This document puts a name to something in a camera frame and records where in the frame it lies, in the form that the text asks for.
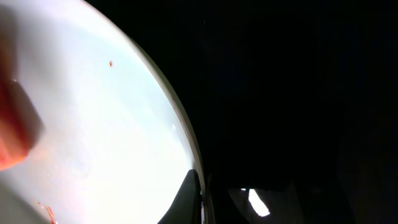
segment bright white spot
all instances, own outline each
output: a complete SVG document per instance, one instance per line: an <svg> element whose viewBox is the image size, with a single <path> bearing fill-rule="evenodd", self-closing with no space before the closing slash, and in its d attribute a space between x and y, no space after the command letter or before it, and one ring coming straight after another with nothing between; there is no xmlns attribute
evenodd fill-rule
<svg viewBox="0 0 398 224"><path fill-rule="evenodd" d="M253 206L254 211L256 211L259 216L264 217L266 215L269 215L268 208L261 201L256 191L253 189L250 189L249 191L249 202Z"/></svg>

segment white plate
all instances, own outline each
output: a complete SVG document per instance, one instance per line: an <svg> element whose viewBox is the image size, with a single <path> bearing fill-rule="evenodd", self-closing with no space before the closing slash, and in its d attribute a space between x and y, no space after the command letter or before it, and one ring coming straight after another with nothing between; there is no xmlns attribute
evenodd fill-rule
<svg viewBox="0 0 398 224"><path fill-rule="evenodd" d="M59 224L157 223L196 167L154 69L86 2L0 0L0 11L44 125L27 160L0 173L0 223L49 223L42 205Z"/></svg>

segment dark background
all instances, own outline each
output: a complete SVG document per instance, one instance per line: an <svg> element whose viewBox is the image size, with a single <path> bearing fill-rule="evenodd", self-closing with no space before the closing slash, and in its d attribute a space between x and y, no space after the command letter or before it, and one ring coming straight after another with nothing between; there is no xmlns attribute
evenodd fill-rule
<svg viewBox="0 0 398 224"><path fill-rule="evenodd" d="M393 2L88 2L163 71L216 189L293 182L308 222L398 223Z"/></svg>

